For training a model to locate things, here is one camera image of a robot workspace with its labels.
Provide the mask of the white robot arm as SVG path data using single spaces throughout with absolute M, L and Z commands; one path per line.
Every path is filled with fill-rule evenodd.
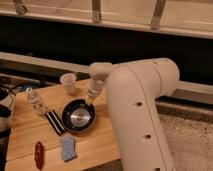
M 179 69 L 168 58 L 89 66 L 86 103 L 106 93 L 124 171 L 176 171 L 155 100 L 174 92 Z

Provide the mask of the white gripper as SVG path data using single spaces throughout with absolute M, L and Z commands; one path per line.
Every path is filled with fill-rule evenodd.
M 89 66 L 89 84 L 85 102 L 91 105 L 100 95 L 107 76 L 112 71 L 113 65 L 108 62 L 95 62 Z

